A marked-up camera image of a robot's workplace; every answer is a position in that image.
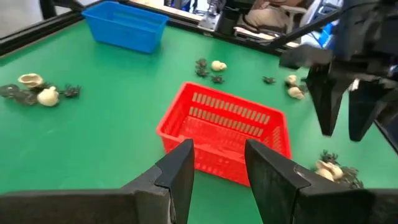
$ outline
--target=red basket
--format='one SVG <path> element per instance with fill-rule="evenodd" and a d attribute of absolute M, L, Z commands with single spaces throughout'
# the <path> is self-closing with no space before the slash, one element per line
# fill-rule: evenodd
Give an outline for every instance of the red basket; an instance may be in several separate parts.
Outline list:
<path fill-rule="evenodd" d="M 246 186 L 250 186 L 244 162 L 247 139 L 291 158 L 282 112 L 189 82 L 182 85 L 156 132 L 166 153 L 192 138 L 196 169 Z"/>

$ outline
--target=small figurine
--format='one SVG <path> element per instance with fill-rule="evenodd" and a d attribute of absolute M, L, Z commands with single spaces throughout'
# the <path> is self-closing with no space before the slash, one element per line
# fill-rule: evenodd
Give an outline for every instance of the small figurine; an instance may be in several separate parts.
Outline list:
<path fill-rule="evenodd" d="M 321 160 L 317 162 L 316 173 L 350 189 L 363 189 L 363 182 L 357 178 L 358 170 L 351 167 L 340 167 L 336 161 L 337 158 L 337 154 L 330 154 L 324 150 L 320 156 Z"/>
<path fill-rule="evenodd" d="M 207 61 L 204 58 L 201 58 L 201 59 L 197 60 L 196 63 L 197 63 L 197 67 L 199 67 L 199 68 L 206 68 L 207 67 Z"/>
<path fill-rule="evenodd" d="M 332 164 L 339 165 L 337 162 L 338 155 L 335 153 L 330 154 L 327 150 L 323 150 L 320 160 L 323 162 L 331 162 Z"/>
<path fill-rule="evenodd" d="M 226 70 L 226 64 L 220 61 L 214 61 L 211 63 L 211 69 L 213 69 L 214 71 L 222 71 L 222 70 Z"/>
<path fill-rule="evenodd" d="M 0 86 L 0 96 L 5 98 L 12 99 L 18 91 L 19 87 L 14 84 Z"/>
<path fill-rule="evenodd" d="M 65 90 L 60 93 L 63 94 L 66 98 L 75 98 L 80 95 L 81 86 L 72 87 L 69 84 L 65 85 Z"/>
<path fill-rule="evenodd" d="M 14 95 L 16 102 L 24 105 L 34 105 L 37 103 L 37 97 L 29 90 L 20 90 Z"/>
<path fill-rule="evenodd" d="M 55 91 L 55 87 L 51 86 L 37 95 L 37 101 L 44 106 L 55 106 L 58 103 L 58 96 L 59 93 Z"/>
<path fill-rule="evenodd" d="M 0 86 L 0 95 L 8 99 L 14 99 L 16 102 L 33 105 L 37 103 L 36 96 L 29 90 L 20 90 L 17 85 L 10 84 Z"/>
<path fill-rule="evenodd" d="M 267 77 L 262 77 L 262 81 L 266 84 L 274 84 L 275 79 L 274 78 L 267 78 Z"/>
<path fill-rule="evenodd" d="M 27 88 L 34 88 L 44 83 L 44 79 L 35 73 L 21 75 L 18 82 L 24 84 Z"/>
<path fill-rule="evenodd" d="M 215 83 L 215 84 L 223 84 L 224 83 L 223 77 L 221 75 L 212 76 L 211 81 L 213 81 L 213 83 Z"/>
<path fill-rule="evenodd" d="M 199 77 L 202 78 L 206 78 L 209 75 L 209 72 L 207 72 L 204 68 L 197 68 L 195 72 Z"/>

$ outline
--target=blue basket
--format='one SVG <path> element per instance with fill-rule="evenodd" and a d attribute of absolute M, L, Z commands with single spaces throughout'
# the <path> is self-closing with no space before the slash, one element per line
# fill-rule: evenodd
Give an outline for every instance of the blue basket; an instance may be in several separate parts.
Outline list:
<path fill-rule="evenodd" d="M 169 19 L 116 2 L 103 2 L 82 14 L 96 41 L 146 53 L 155 50 Z"/>

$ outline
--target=white shell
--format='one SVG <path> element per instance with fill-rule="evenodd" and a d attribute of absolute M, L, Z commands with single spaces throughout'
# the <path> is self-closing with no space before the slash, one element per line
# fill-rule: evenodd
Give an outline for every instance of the white shell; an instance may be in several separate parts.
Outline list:
<path fill-rule="evenodd" d="M 44 106 L 55 106 L 58 103 L 58 92 L 51 86 L 37 95 L 37 101 Z"/>
<path fill-rule="evenodd" d="M 298 87 L 292 87 L 290 89 L 287 90 L 287 93 L 289 94 L 289 96 L 302 100 L 304 99 L 304 94 L 301 92 L 301 90 Z"/>
<path fill-rule="evenodd" d="M 40 75 L 30 73 L 26 75 L 21 75 L 18 78 L 18 82 L 24 84 L 27 88 L 33 88 L 43 84 L 44 80 Z"/>
<path fill-rule="evenodd" d="M 226 64 L 220 61 L 215 60 L 214 62 L 211 63 L 211 69 L 214 71 L 222 71 L 227 68 Z"/>
<path fill-rule="evenodd" d="M 330 181 L 334 181 L 333 175 L 327 169 L 318 169 L 315 173 L 330 180 Z"/>
<path fill-rule="evenodd" d="M 286 79 L 290 84 L 295 84 L 297 81 L 297 76 L 295 75 L 289 75 Z"/>

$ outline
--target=green table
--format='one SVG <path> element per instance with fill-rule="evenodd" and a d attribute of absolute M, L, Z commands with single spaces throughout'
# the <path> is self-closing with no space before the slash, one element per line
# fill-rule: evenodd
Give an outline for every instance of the green table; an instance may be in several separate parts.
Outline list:
<path fill-rule="evenodd" d="M 227 63 L 223 85 L 196 77 L 201 57 Z M 279 68 L 275 56 L 172 27 L 161 47 L 147 55 L 99 44 L 86 22 L 79 22 L 1 60 L 2 85 L 38 73 L 83 91 L 54 108 L 0 99 L 0 193 L 121 187 L 165 154 L 155 127 L 185 81 L 282 110 L 294 161 L 305 167 L 313 167 L 327 149 L 359 169 L 366 187 L 398 187 L 398 157 L 377 128 L 351 142 L 345 96 L 333 137 L 322 136 L 310 97 L 287 95 L 283 80 L 292 72 Z M 296 74 L 304 77 L 306 70 Z M 277 83 L 265 85 L 262 76 Z M 261 222 L 249 188 L 195 172 L 190 224 L 247 221 Z"/>

